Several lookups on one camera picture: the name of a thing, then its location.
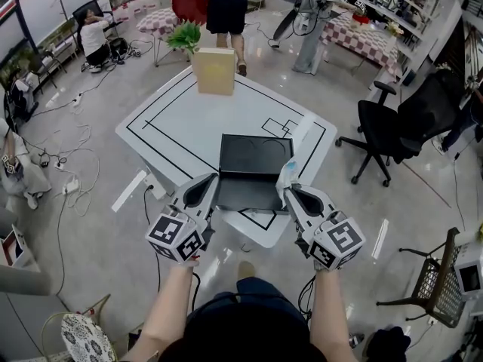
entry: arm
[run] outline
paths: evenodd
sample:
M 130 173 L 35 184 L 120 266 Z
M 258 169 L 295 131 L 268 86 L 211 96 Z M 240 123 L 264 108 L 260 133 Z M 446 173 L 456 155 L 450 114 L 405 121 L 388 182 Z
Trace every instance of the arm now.
M 183 338 L 193 268 L 174 266 L 158 294 L 136 345 L 121 359 L 146 362 L 157 351 Z
M 338 271 L 318 271 L 315 276 L 310 342 L 324 354 L 328 362 L 356 362 L 349 346 Z
M 483 95 L 481 95 L 480 90 L 475 90 L 476 97 L 479 99 L 480 103 L 483 103 Z
M 5 137 L 7 140 L 7 156 L 8 156 L 8 162 L 10 162 L 10 165 L 15 164 L 15 139 L 14 135 L 12 133 L 12 130 L 9 130 L 7 133 L 7 136 Z
M 24 93 L 26 93 L 30 89 L 30 87 L 27 84 L 23 83 L 20 79 L 17 79 L 15 85 L 20 91 L 23 91 Z
M 106 28 L 109 26 L 109 22 L 100 16 L 90 17 L 88 21 L 90 22 L 91 25 L 94 24 L 95 26 L 99 26 L 101 28 Z

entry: black tray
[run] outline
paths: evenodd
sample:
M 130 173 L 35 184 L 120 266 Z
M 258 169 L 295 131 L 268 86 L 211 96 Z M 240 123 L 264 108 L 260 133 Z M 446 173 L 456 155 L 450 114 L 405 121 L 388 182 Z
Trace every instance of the black tray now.
M 217 205 L 230 210 L 281 210 L 275 184 L 293 155 L 290 138 L 223 134 Z

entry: white monitor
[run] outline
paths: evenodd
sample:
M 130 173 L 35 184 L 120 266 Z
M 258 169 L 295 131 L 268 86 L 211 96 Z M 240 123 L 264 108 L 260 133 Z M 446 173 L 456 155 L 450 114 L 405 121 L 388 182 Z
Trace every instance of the white monitor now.
M 460 285 L 463 300 L 477 299 L 483 295 L 483 244 L 464 244 L 454 263 L 454 271 Z

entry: red checkered tablecloth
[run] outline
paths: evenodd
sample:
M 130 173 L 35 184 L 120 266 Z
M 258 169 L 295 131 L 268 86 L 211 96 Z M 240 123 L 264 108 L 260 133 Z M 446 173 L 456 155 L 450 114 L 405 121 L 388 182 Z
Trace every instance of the red checkered tablecloth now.
M 163 8 L 148 14 L 136 26 L 138 31 L 148 32 L 162 41 L 167 41 L 174 28 L 181 23 L 171 8 Z
M 350 28 L 351 22 L 352 17 L 346 15 L 332 19 L 325 26 L 320 40 L 324 44 L 332 41 L 373 60 L 395 78 L 401 70 L 397 62 L 397 48 L 393 47 L 389 54 L 385 53 L 387 37 L 383 33 L 369 29 L 355 31 Z

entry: black shorts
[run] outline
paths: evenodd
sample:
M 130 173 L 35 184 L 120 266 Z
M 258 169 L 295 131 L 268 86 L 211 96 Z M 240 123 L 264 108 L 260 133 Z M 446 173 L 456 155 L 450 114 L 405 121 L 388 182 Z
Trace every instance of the black shorts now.
M 87 55 L 85 59 L 91 66 L 100 66 L 110 55 L 109 45 L 105 43 L 103 46 L 95 50 L 91 55 Z
M 245 27 L 248 0 L 208 0 L 206 29 L 239 35 Z

